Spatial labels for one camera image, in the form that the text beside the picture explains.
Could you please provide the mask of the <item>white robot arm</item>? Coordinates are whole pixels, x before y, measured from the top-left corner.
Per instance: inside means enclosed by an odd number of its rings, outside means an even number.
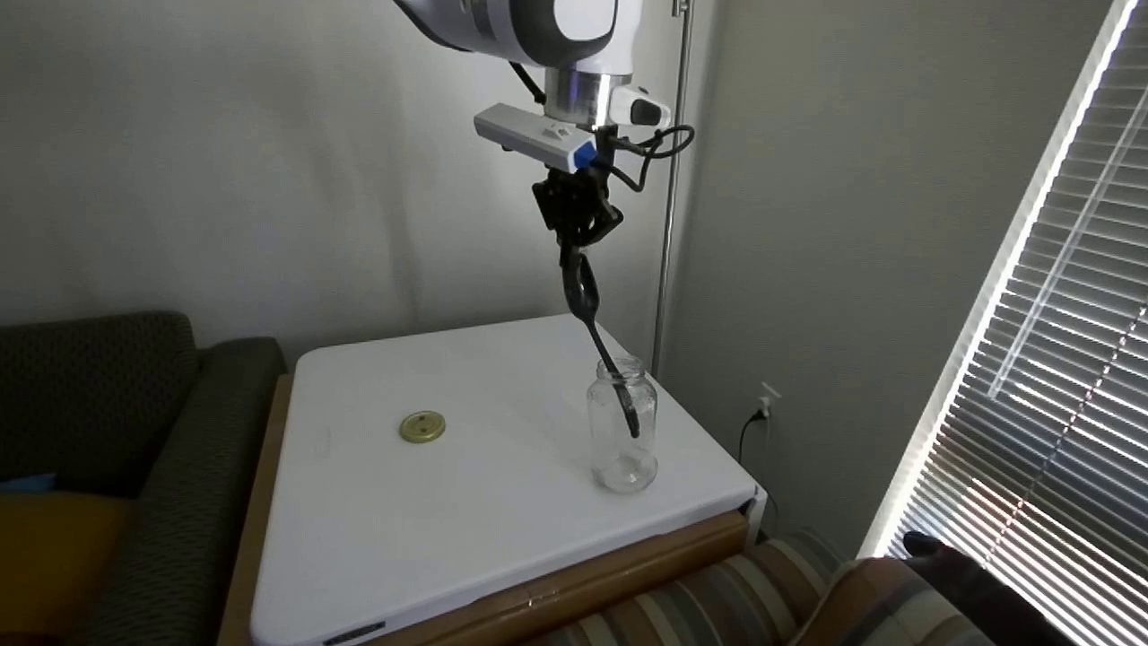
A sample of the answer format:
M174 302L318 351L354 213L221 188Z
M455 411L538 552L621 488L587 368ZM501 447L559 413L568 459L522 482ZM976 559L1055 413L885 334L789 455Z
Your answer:
M547 226L563 249L602 240L621 213L605 171L621 126L663 131L671 112L630 82L642 0L395 0L429 39L464 53L493 53L516 73L547 73L538 112L493 104L473 131L549 168L535 183Z

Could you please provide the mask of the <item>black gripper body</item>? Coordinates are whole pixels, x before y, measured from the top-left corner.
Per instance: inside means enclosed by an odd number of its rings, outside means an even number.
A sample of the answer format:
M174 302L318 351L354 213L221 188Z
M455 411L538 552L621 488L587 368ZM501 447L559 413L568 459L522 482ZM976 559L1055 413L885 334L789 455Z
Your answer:
M591 249L626 224L599 168L549 171L530 193L563 249Z

